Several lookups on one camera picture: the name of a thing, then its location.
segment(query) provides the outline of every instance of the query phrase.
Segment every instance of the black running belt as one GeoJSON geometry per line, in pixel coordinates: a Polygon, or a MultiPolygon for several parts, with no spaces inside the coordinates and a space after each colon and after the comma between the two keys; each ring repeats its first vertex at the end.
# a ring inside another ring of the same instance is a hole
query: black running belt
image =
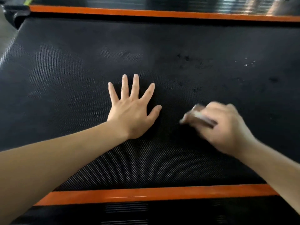
{"type": "Polygon", "coordinates": [[[233,103],[253,134],[300,162],[300,29],[230,21],[27,18],[1,60],[1,150],[75,133],[107,119],[107,83],[140,76],[160,117],[56,190],[263,183],[179,125],[195,104],[233,103]]]}

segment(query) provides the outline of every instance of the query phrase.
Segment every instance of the orange side rail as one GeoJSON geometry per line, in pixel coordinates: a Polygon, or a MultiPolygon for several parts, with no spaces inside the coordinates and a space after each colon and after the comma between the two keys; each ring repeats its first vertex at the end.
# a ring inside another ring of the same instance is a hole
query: orange side rail
{"type": "Polygon", "coordinates": [[[30,11],[32,12],[44,12],[44,13],[83,13],[83,14],[100,14],[100,15],[300,22],[300,16],[266,16],[266,15],[221,14],[221,13],[205,13],[205,12],[123,10],[123,9],[101,9],[101,8],[88,8],[88,7],[47,6],[47,5],[30,5],[29,7],[30,7],[30,11]]]}
{"type": "Polygon", "coordinates": [[[267,184],[61,191],[49,193],[35,205],[69,205],[272,195],[278,195],[278,193],[267,184]]]}

